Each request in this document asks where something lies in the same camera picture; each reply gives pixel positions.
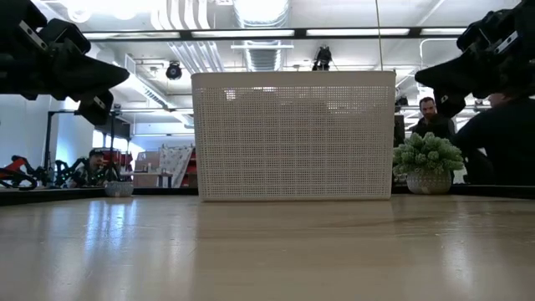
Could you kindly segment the red black background robot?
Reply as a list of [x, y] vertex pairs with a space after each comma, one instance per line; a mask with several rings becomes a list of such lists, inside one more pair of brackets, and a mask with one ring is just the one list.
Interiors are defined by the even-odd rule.
[[22, 156], [12, 156], [12, 162], [0, 167], [0, 188], [35, 190], [46, 185], [48, 174], [41, 166], [33, 168]]

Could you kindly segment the green plant in white pot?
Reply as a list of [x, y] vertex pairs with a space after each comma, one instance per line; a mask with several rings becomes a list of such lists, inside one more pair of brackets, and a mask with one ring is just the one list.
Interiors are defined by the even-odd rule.
[[408, 189], [418, 195], [446, 194], [453, 182], [454, 171], [464, 167], [461, 151], [447, 138], [427, 132], [413, 133], [394, 148], [393, 172], [405, 176]]

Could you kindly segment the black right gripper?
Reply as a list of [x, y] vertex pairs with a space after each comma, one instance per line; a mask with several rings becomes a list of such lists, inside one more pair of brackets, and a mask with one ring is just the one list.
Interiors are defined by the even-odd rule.
[[462, 55], [415, 74], [432, 88], [436, 110], [452, 118], [465, 108], [465, 96], [479, 99], [535, 82], [535, 0], [488, 12], [457, 39]]

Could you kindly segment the white patterned panel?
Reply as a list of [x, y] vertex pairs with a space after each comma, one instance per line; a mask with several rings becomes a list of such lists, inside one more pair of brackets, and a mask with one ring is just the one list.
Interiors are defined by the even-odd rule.
[[171, 175], [172, 188], [181, 186], [193, 151], [192, 146], [168, 147], [163, 145], [160, 148], [160, 169], [163, 173]]

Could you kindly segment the person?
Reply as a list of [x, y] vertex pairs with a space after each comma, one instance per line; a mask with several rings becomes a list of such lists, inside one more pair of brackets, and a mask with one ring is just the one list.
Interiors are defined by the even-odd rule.
[[491, 108], [471, 118], [451, 143], [466, 154], [483, 149], [496, 184], [535, 186], [535, 99], [495, 93], [488, 100]]
[[104, 164], [104, 152], [101, 149], [91, 150], [87, 161], [78, 167], [68, 180], [67, 187], [104, 186], [107, 182]]
[[436, 109], [436, 102], [431, 97], [425, 97], [419, 103], [422, 117], [412, 127], [411, 132], [424, 137], [431, 132], [435, 137], [450, 139], [455, 134], [455, 126], [451, 119], [440, 115]]

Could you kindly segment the silver ceiling ventilation duct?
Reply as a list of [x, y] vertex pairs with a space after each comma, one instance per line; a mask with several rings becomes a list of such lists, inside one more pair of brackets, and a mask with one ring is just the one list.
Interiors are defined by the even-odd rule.
[[[239, 28], [283, 28], [288, 24], [291, 0], [233, 0], [233, 10]], [[283, 67], [283, 51], [256, 46], [281, 46], [281, 40], [246, 40], [246, 68], [253, 72], [279, 71]]]

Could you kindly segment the small white textured pot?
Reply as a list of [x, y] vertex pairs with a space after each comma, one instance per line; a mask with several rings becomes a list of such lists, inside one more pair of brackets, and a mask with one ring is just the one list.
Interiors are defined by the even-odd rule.
[[130, 181], [109, 181], [104, 186], [104, 192], [108, 197], [129, 197], [134, 190]]

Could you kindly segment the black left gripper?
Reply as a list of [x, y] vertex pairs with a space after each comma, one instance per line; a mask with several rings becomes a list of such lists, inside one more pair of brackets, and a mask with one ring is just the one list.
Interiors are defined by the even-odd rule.
[[0, 0], [0, 94], [80, 100], [79, 114], [105, 125], [114, 102], [110, 89], [130, 72], [85, 56], [89, 51], [73, 23], [47, 19], [31, 0]]

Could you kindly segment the white perforated laundry basket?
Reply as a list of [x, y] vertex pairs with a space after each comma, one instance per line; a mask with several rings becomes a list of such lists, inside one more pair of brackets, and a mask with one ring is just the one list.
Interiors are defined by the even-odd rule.
[[202, 200], [390, 198], [394, 72], [202, 73], [191, 87]]

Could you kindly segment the black table edge bar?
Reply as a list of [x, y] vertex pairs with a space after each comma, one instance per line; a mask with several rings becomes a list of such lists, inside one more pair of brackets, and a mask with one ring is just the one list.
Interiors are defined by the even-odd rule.
[[[484, 186], [455, 184], [449, 194], [495, 196], [535, 200], [535, 186]], [[132, 196], [198, 196], [197, 188], [135, 188]], [[107, 197], [104, 188], [0, 190], [0, 207]]]

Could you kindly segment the black background monitor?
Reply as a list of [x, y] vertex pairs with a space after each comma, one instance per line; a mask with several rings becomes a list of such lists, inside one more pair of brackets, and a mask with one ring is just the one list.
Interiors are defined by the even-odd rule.
[[405, 118], [403, 115], [395, 115], [394, 147], [403, 144], [405, 140]]

